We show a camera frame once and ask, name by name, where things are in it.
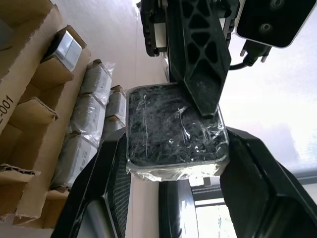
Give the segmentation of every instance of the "cardboard box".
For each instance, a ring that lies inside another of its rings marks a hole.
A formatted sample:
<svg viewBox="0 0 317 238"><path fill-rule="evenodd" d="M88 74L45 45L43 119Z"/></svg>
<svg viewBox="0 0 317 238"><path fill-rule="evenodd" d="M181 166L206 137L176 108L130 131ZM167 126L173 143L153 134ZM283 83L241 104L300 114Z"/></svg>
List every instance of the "cardboard box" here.
<svg viewBox="0 0 317 238"><path fill-rule="evenodd" d="M47 0L1 1L0 18L13 29L0 50L0 219L4 219L15 211L26 182L40 173L28 163L35 158L38 137L58 118L36 98L16 105L62 20L57 7ZM21 153L31 140L31 153Z"/></svg>
<svg viewBox="0 0 317 238"><path fill-rule="evenodd" d="M53 229L66 203L68 191L49 191L45 200L42 215L39 219L24 223L20 226L35 229Z"/></svg>
<svg viewBox="0 0 317 238"><path fill-rule="evenodd" d="M54 58L39 66L61 23L48 0L0 2L0 18L25 37L13 36L14 57L4 51L3 58L0 52L1 63L12 63L0 64L1 100L11 103L9 108L5 103L8 110L0 118L0 219L15 214L14 223L23 225L41 216L91 53L67 26L63 30L83 48L73 72Z"/></svg>
<svg viewBox="0 0 317 238"><path fill-rule="evenodd" d="M72 28L69 26L67 30L72 32ZM75 31L72 32L72 35L74 38L76 36L79 37ZM14 225L25 226L26 223L41 217L42 208L45 205L46 196L67 131L67 125L91 55L83 41L81 46L83 51L72 72L73 80L55 87L50 93L46 93L47 98L55 98L56 106L54 110L58 113L59 119L47 127L43 143L39 149L39 155L33 166L33 170L40 171L41 174L26 184L15 211Z"/></svg>
<svg viewBox="0 0 317 238"><path fill-rule="evenodd" d="M105 115L105 108L93 94L83 94L77 98L68 126L68 133L81 135L98 148L103 133Z"/></svg>
<svg viewBox="0 0 317 238"><path fill-rule="evenodd" d="M110 89L112 79L108 71L110 69L106 68L100 59L91 62L87 67L80 94L93 94L102 105L106 106L112 93Z"/></svg>
<svg viewBox="0 0 317 238"><path fill-rule="evenodd" d="M70 190L95 154L97 154L97 148L87 139L80 135L68 135L59 155L51 188Z"/></svg>
<svg viewBox="0 0 317 238"><path fill-rule="evenodd" d="M112 94L106 107L106 118L117 117L125 125L127 100L120 85L111 88Z"/></svg>
<svg viewBox="0 0 317 238"><path fill-rule="evenodd" d="M0 19L13 35L0 49L0 133L29 84L62 19L48 0L0 2Z"/></svg>

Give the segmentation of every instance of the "cardboard shelf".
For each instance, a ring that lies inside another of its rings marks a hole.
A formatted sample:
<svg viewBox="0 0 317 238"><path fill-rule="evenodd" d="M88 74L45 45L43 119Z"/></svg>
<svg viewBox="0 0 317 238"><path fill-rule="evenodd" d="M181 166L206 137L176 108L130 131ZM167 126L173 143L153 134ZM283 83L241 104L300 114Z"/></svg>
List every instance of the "cardboard shelf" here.
<svg viewBox="0 0 317 238"><path fill-rule="evenodd" d="M31 84L41 90L45 90L71 81L72 79L73 74L58 58L53 57L39 65L32 77Z"/></svg>
<svg viewBox="0 0 317 238"><path fill-rule="evenodd" d="M12 184L18 182L28 182L34 175L39 175L40 172L31 170L22 170L8 164L0 165L0 185Z"/></svg>
<svg viewBox="0 0 317 238"><path fill-rule="evenodd" d="M45 105L58 113L59 119L47 126L42 137L43 142L32 167L33 170L40 171L41 174L36 176L36 179L29 181L23 189L23 194L15 211L14 225L16 226L52 228L63 208L66 199L58 199L58 201L47 199L47 193L90 55L90 51L84 48L72 72L73 80L43 91L34 85L29 87L30 95L32 95L31 92L39 95L38 98ZM27 100L29 97L24 95L23 98Z"/></svg>
<svg viewBox="0 0 317 238"><path fill-rule="evenodd" d="M12 37L0 49L0 102L6 100L8 106L0 114L1 134L62 19L48 0L1 1L0 18L13 29Z"/></svg>
<svg viewBox="0 0 317 238"><path fill-rule="evenodd" d="M33 128L37 124L49 124L58 119L58 114L37 97L16 106L9 123L17 128Z"/></svg>

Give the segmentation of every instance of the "plastic wrap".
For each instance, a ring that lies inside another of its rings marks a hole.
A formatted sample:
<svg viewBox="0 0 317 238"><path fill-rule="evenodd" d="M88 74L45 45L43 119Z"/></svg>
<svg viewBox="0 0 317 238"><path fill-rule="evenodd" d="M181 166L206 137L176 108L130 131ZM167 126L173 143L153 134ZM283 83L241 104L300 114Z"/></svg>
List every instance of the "plastic wrap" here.
<svg viewBox="0 0 317 238"><path fill-rule="evenodd" d="M177 84L128 92L127 170L145 180L220 175L229 162L220 109L203 119Z"/></svg>
<svg viewBox="0 0 317 238"><path fill-rule="evenodd" d="M103 64L100 59L95 60L87 67L85 77L80 88L80 94L91 93L103 105L109 101L111 92L111 76L114 69L114 63Z"/></svg>
<svg viewBox="0 0 317 238"><path fill-rule="evenodd" d="M80 172L97 153L97 148L79 135L68 135L58 158L52 188L71 188Z"/></svg>
<svg viewBox="0 0 317 238"><path fill-rule="evenodd" d="M97 148L103 133L106 111L93 94L78 97L71 116L68 133L80 134Z"/></svg>
<svg viewBox="0 0 317 238"><path fill-rule="evenodd" d="M123 123L116 117L110 117L105 120L102 140L105 140L112 132L124 128Z"/></svg>
<svg viewBox="0 0 317 238"><path fill-rule="evenodd" d="M125 91L120 86L115 88L106 108L106 117L115 116L125 125L127 108Z"/></svg>

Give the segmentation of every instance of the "white wall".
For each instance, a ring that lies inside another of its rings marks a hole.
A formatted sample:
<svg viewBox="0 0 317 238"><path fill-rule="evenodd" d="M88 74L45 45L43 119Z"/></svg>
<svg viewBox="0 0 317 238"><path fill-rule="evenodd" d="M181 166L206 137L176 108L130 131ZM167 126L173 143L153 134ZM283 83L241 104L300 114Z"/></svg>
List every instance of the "white wall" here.
<svg viewBox="0 0 317 238"><path fill-rule="evenodd" d="M131 176L126 238L159 238L159 182Z"/></svg>
<svg viewBox="0 0 317 238"><path fill-rule="evenodd" d="M317 183L304 185L304 189L317 204Z"/></svg>
<svg viewBox="0 0 317 238"><path fill-rule="evenodd" d="M291 46L230 71L220 100L224 123L262 139L291 171L317 169L316 25L315 9ZM231 64L243 60L244 42L233 35Z"/></svg>

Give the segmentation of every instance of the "white box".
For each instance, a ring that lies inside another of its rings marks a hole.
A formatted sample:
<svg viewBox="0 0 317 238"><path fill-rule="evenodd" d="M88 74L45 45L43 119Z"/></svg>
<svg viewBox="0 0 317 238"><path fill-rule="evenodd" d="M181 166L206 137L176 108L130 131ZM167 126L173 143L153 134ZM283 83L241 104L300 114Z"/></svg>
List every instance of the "white box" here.
<svg viewBox="0 0 317 238"><path fill-rule="evenodd" d="M115 92L109 98L106 108L106 117L117 117L125 125L127 100L122 92Z"/></svg>
<svg viewBox="0 0 317 238"><path fill-rule="evenodd" d="M80 94L92 93L103 105L107 105L111 93L111 76L100 59L88 65Z"/></svg>
<svg viewBox="0 0 317 238"><path fill-rule="evenodd" d="M80 135L67 136L53 177L53 186L71 188L97 149Z"/></svg>
<svg viewBox="0 0 317 238"><path fill-rule="evenodd" d="M68 32L58 32L42 62L56 56L72 72L81 54L82 48Z"/></svg>
<svg viewBox="0 0 317 238"><path fill-rule="evenodd" d="M93 94L78 97L69 122L68 134L77 132L98 148L103 133L105 114L105 109Z"/></svg>

